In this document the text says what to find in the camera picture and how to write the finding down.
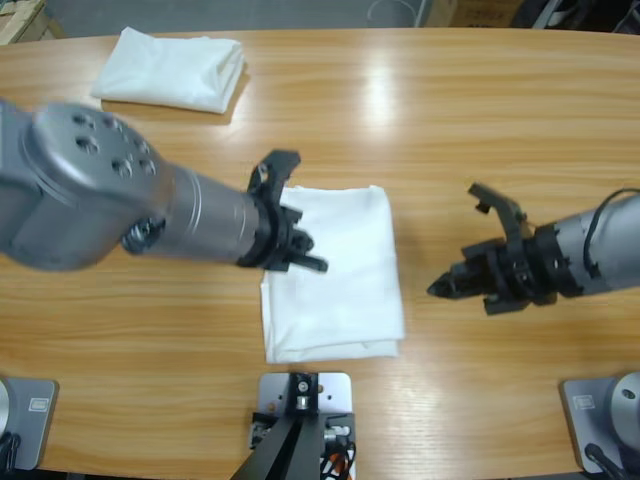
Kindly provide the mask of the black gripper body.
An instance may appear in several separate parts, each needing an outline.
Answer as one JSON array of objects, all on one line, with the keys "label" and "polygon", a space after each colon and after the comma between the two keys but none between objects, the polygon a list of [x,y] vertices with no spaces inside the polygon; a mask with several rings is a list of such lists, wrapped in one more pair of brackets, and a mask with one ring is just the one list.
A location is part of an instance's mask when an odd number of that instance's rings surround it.
[{"label": "black gripper body", "polygon": [[258,203],[259,222],[248,253],[237,260],[245,268],[287,272],[291,265],[326,273],[328,262],[309,252],[314,241],[304,230],[296,228],[302,212],[279,204]]},{"label": "black gripper body", "polygon": [[481,296],[487,314],[552,305],[559,295],[584,293],[558,241],[559,229],[543,225],[520,240],[492,239],[462,250],[461,296]]}]

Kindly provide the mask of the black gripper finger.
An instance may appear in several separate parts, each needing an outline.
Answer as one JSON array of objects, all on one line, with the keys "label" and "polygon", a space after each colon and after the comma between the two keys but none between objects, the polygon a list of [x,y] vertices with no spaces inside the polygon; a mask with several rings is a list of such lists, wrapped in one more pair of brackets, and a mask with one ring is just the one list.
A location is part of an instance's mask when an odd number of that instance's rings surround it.
[{"label": "black gripper finger", "polygon": [[455,263],[426,290],[434,297],[460,300],[486,293],[489,279],[483,266],[473,262]]}]

